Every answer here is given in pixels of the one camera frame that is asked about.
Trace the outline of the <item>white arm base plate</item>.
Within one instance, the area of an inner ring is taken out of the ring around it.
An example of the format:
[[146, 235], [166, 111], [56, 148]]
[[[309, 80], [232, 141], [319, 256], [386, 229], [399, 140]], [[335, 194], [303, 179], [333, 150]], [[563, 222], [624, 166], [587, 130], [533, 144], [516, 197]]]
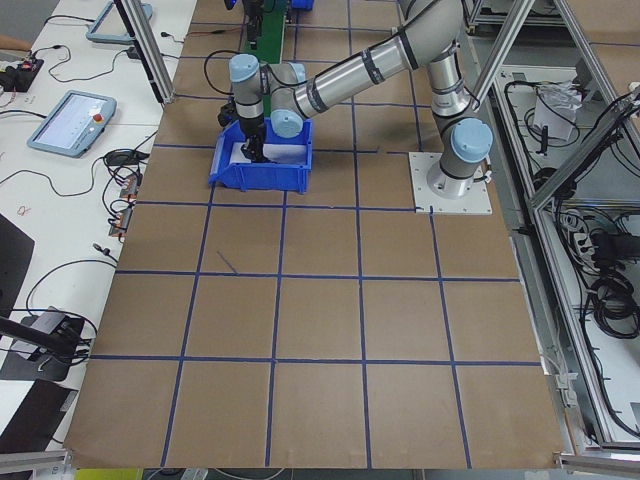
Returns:
[[476, 182], [482, 175], [463, 180], [444, 174], [439, 152], [409, 152], [408, 159], [416, 213], [435, 215], [491, 215], [493, 213], [487, 184]]

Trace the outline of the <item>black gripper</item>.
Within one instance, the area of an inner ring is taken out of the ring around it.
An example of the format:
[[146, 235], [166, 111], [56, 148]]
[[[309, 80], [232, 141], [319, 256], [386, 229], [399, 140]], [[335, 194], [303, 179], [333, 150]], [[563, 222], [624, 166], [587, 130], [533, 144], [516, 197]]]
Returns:
[[267, 157], [264, 155], [265, 142], [265, 120], [263, 117], [239, 118], [239, 125], [245, 136], [245, 142], [241, 146], [241, 152], [247, 159], [253, 158], [254, 162], [265, 163]]
[[262, 35], [262, 24], [264, 18], [263, 0], [244, 1], [245, 25], [247, 42], [251, 50], [258, 48], [258, 40]]

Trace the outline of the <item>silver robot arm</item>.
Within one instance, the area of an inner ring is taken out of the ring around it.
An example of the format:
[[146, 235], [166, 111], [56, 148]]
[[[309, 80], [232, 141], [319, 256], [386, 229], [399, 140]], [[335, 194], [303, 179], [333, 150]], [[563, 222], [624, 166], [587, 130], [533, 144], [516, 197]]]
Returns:
[[379, 41], [311, 78], [297, 64], [268, 64], [252, 54], [229, 61], [231, 96], [251, 162], [266, 162], [269, 131], [281, 138], [297, 136], [306, 120], [349, 97], [383, 84], [405, 70], [427, 70], [432, 112], [444, 151], [436, 174], [447, 181], [473, 179], [493, 143], [489, 127], [471, 112], [457, 64], [463, 9], [457, 1], [403, 1], [402, 23]]

